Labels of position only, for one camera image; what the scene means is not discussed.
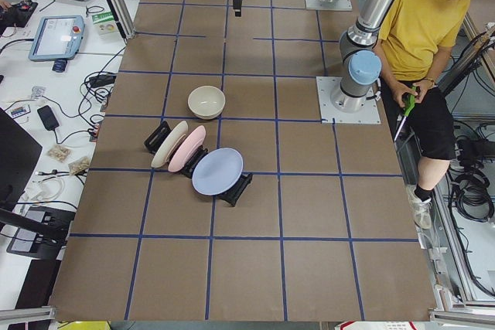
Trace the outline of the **cream ceramic bowl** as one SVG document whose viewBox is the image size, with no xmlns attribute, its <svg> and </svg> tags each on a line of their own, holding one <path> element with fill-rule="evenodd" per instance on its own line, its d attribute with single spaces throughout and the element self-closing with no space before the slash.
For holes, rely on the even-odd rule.
<svg viewBox="0 0 495 330">
<path fill-rule="evenodd" d="M 224 93 L 217 87 L 201 86 L 193 90 L 188 96 L 188 107 L 192 113 L 204 120 L 218 117 L 225 106 Z"/>
</svg>

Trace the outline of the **green white box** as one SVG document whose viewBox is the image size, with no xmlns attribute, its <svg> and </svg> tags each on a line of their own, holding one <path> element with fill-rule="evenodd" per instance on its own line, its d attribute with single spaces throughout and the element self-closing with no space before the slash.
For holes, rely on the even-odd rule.
<svg viewBox="0 0 495 330">
<path fill-rule="evenodd" d="M 91 16 L 94 29 L 97 34 L 107 35 L 118 31 L 116 21 L 111 12 L 100 12 Z"/>
</svg>

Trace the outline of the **pink plate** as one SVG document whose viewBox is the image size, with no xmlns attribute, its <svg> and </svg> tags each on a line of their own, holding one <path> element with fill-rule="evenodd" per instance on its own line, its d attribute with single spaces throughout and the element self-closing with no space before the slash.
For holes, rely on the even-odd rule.
<svg viewBox="0 0 495 330">
<path fill-rule="evenodd" d="M 194 152 L 203 144 L 206 137 L 206 129 L 203 125 L 195 128 L 178 147 L 169 162 L 168 171 L 178 172 L 191 159 Z"/>
</svg>

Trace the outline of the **cream plate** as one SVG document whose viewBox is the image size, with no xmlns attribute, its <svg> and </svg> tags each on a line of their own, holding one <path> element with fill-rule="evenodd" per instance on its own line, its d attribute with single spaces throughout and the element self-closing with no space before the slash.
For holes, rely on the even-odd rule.
<svg viewBox="0 0 495 330">
<path fill-rule="evenodd" d="M 169 162 L 174 151 L 180 146 L 185 139 L 189 130 L 189 125 L 186 121 L 180 121 L 167 135 L 163 143 L 160 145 L 151 162 L 152 168 L 161 168 Z"/>
</svg>

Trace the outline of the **black dish rack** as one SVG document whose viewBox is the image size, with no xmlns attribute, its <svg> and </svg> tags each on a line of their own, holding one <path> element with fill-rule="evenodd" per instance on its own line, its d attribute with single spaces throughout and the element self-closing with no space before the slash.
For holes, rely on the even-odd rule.
<svg viewBox="0 0 495 330">
<path fill-rule="evenodd" d="M 160 147 L 160 145 L 163 143 L 165 138 L 167 137 L 168 134 L 170 134 L 171 128 L 169 124 L 166 121 L 163 121 L 144 141 L 144 146 L 146 149 L 153 154 L 153 158 L 155 156 L 156 151 Z M 185 164 L 185 166 L 178 172 L 172 172 L 172 173 L 180 173 L 184 176 L 186 176 L 188 179 L 192 180 L 193 177 L 193 171 L 197 164 L 200 162 L 202 158 L 204 158 L 206 155 L 211 153 L 212 151 L 208 151 L 207 148 L 203 146 L 203 144 L 194 152 L 193 156 L 191 159 Z M 163 167 L 166 167 L 168 170 L 169 162 L 167 162 Z M 241 197 L 242 193 L 244 190 L 247 188 L 247 186 L 251 183 L 253 178 L 253 175 L 251 173 L 244 174 L 243 171 L 241 173 L 240 178 L 235 182 L 235 184 L 228 189 L 225 192 L 222 192 L 219 195 L 215 195 L 214 197 L 221 199 L 227 203 L 229 203 L 231 206 L 235 206 L 238 199 Z"/>
</svg>

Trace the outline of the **person in yellow shirt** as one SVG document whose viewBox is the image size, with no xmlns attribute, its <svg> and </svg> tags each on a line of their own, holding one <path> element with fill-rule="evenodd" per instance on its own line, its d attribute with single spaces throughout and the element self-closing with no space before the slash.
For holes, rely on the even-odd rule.
<svg viewBox="0 0 495 330">
<path fill-rule="evenodd" d="M 406 188 L 415 224 L 432 226 L 432 190 L 455 158 L 453 118 L 437 80 L 446 68 L 471 0 L 394 0 L 381 25 L 374 52 L 382 69 L 382 97 L 395 119 L 409 97 L 406 120 L 419 140 L 418 181 Z"/>
</svg>

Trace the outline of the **light blue plate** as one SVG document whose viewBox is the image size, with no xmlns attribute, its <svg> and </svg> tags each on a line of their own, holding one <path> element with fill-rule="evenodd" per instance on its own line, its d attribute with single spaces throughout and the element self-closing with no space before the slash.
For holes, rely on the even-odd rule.
<svg viewBox="0 0 495 330">
<path fill-rule="evenodd" d="M 230 189 L 244 167 L 241 153 L 233 148 L 218 148 L 200 160 L 193 171 L 193 188 L 205 196 L 215 196 Z"/>
</svg>

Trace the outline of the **near blue teach pendant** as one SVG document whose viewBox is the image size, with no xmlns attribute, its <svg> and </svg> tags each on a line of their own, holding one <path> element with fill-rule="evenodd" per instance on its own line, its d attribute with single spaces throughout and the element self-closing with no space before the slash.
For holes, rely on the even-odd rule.
<svg viewBox="0 0 495 330">
<path fill-rule="evenodd" d="M 80 15 L 44 16 L 29 51 L 32 61 L 72 60 L 84 37 Z"/>
</svg>

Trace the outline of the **black power adapter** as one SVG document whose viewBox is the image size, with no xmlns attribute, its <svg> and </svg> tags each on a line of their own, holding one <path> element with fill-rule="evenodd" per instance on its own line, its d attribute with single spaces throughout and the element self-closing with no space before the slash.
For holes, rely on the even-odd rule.
<svg viewBox="0 0 495 330">
<path fill-rule="evenodd" d="M 59 121 L 56 119 L 55 114 L 50 106 L 45 105 L 37 109 L 40 120 L 43 127 L 48 131 L 54 131 L 60 126 Z"/>
</svg>

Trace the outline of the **black monitor stand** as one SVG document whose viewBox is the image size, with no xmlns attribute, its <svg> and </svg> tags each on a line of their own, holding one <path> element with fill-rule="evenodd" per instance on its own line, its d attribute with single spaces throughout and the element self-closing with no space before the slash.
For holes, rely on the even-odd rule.
<svg viewBox="0 0 495 330">
<path fill-rule="evenodd" d="M 15 228 L 6 251 L 54 260 L 67 243 L 75 213 L 27 198 L 42 149 L 9 114 L 1 112 L 1 226 Z"/>
</svg>

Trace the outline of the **green handled grabber tool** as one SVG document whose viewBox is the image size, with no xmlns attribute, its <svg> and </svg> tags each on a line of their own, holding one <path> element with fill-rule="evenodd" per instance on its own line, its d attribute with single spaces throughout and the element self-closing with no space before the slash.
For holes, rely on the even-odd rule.
<svg viewBox="0 0 495 330">
<path fill-rule="evenodd" d="M 409 114 L 412 112 L 412 110 L 415 107 L 415 96 L 413 94 L 407 94 L 404 98 L 404 103 L 405 103 L 404 110 L 401 115 L 401 120 L 398 125 L 398 128 L 395 131 L 393 142 L 397 141 L 399 134 L 401 133 Z"/>
</svg>

